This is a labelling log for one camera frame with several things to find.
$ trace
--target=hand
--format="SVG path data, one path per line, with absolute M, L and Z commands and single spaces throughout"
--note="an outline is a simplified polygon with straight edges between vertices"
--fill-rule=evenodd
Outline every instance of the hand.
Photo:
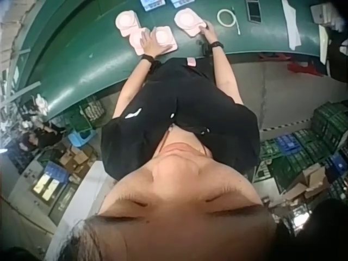
M 162 46 L 158 43 L 156 38 L 156 27 L 153 28 L 151 33 L 148 29 L 141 32 L 140 44 L 144 49 L 144 53 L 154 58 L 172 47 L 171 45 Z
M 209 21 L 205 21 L 205 23 L 207 24 L 206 28 L 200 26 L 201 33 L 206 37 L 208 43 L 212 44 L 213 42 L 217 42 L 218 37 L 216 36 L 214 26 Z

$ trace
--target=wristband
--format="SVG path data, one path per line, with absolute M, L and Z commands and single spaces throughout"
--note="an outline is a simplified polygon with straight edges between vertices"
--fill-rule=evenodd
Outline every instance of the wristband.
M 219 46 L 223 49 L 223 44 L 220 43 L 219 41 L 213 42 L 213 43 L 211 43 L 211 44 L 209 45 L 209 47 L 210 47 L 211 49 L 213 49 L 214 47 L 219 47 Z
M 154 57 L 147 55 L 147 54 L 143 54 L 143 56 L 141 57 L 141 60 L 148 60 L 151 64 L 154 63 Z

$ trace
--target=table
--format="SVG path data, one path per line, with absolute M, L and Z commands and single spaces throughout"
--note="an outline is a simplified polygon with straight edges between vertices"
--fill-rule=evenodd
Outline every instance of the table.
M 180 9 L 190 7 L 203 19 L 209 20 L 215 26 L 227 54 L 282 52 L 319 56 L 319 29 L 312 21 L 310 1 L 289 0 L 290 5 L 296 9 L 297 26 L 302 42 L 295 51 L 288 46 L 282 2 L 259 2 L 261 24 L 248 21 L 245 0 L 196 0 Z M 225 28 L 218 24 L 216 19 L 220 9 L 229 9 L 231 6 L 235 9 L 241 35 L 237 34 L 236 26 Z M 167 5 L 147 13 L 138 0 L 128 0 L 117 5 L 89 25 L 63 49 L 44 70 L 41 86 L 30 94 L 40 93 L 47 100 L 47 118 L 50 119 L 76 102 L 127 79 L 139 57 L 130 46 L 128 38 L 123 38 L 115 27 L 117 15 L 125 10 L 134 10 L 143 27 L 171 27 L 178 50 L 163 56 L 162 60 L 172 57 L 201 57 L 200 44 L 203 38 L 200 35 L 189 38 L 174 23 L 174 16 L 180 9 L 175 9 L 169 1 Z

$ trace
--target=pink plastic part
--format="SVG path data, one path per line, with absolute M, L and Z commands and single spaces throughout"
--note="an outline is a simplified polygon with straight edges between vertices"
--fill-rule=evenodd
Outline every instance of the pink plastic part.
M 129 36 L 132 31 L 140 28 L 138 16 L 132 10 L 121 12 L 117 16 L 115 24 L 123 37 Z
M 174 21 L 190 37 L 200 33 L 200 26 L 207 27 L 207 24 L 190 8 L 177 12 Z
M 148 30 L 147 28 L 138 28 L 131 32 L 129 36 L 129 43 L 134 48 L 137 55 L 143 55 L 144 50 L 141 47 L 140 39 L 141 39 L 141 32 Z
M 165 53 L 173 52 L 178 48 L 178 45 L 177 45 L 176 40 L 174 38 L 173 32 L 169 26 L 157 27 L 156 38 L 157 38 L 157 42 L 160 45 L 162 45 L 162 46 L 171 45 L 172 46 L 172 48 L 170 48 Z

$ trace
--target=eyebrow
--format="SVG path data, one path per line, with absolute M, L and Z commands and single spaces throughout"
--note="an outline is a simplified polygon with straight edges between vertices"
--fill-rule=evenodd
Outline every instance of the eyebrow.
M 208 213 L 210 216 L 218 216 L 218 217 L 224 217 L 224 216 L 249 216 L 253 214 L 260 214 L 262 212 L 267 211 L 266 207 L 263 205 L 253 205 L 238 209 L 230 209 L 230 210 L 222 210 L 222 211 L 216 211 Z
M 100 216 L 95 215 L 90 218 L 93 221 L 103 221 L 107 223 L 131 223 L 141 222 L 144 220 L 143 217 L 129 217 L 129 216 Z

